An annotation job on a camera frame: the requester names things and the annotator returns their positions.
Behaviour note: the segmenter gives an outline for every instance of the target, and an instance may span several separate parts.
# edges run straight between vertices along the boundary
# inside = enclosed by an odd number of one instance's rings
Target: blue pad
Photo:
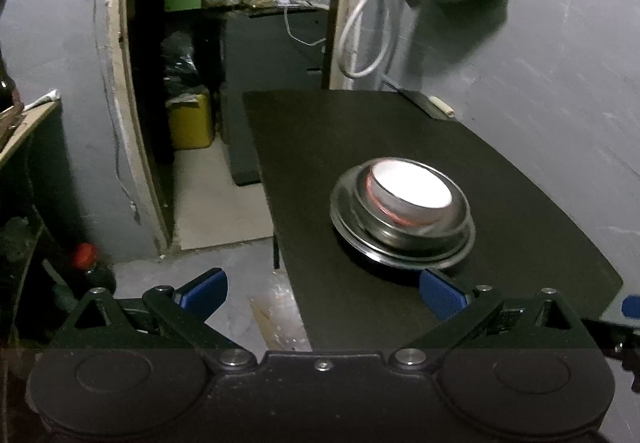
[[[428,270],[420,274],[420,296],[440,320],[452,317],[468,305],[464,293]]]
[[[225,303],[228,288],[226,273],[212,268],[177,289],[175,300],[178,306],[204,322]]]
[[[640,319],[640,295],[629,295],[622,301],[622,314],[626,318]]]

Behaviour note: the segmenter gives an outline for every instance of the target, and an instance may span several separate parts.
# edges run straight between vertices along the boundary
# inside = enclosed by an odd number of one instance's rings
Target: red bottle cap
[[[95,261],[98,259],[98,247],[89,243],[80,243],[76,246],[74,253],[71,254],[71,266],[88,271],[94,267]]]

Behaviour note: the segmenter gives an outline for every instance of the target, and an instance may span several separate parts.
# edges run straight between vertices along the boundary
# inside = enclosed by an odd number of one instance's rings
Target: dark glass bottle
[[[0,52],[0,112],[20,101],[18,89],[12,77],[6,72],[2,52]]]

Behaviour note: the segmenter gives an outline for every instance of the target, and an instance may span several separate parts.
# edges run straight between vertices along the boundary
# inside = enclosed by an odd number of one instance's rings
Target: white liquid
[[[445,208],[451,204],[451,191],[430,170],[395,159],[379,161],[372,167],[373,177],[387,192],[424,208]]]

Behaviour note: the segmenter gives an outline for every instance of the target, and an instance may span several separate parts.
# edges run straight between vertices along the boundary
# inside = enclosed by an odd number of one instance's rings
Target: metal plate
[[[421,271],[425,268],[445,270],[462,261],[474,245],[476,227],[473,220],[468,224],[468,239],[459,251],[445,253],[439,257],[420,257],[398,253],[373,238],[359,223],[351,208],[353,191],[362,166],[349,169],[338,179],[331,195],[330,215],[335,229],[353,248],[380,264],[398,269]]]

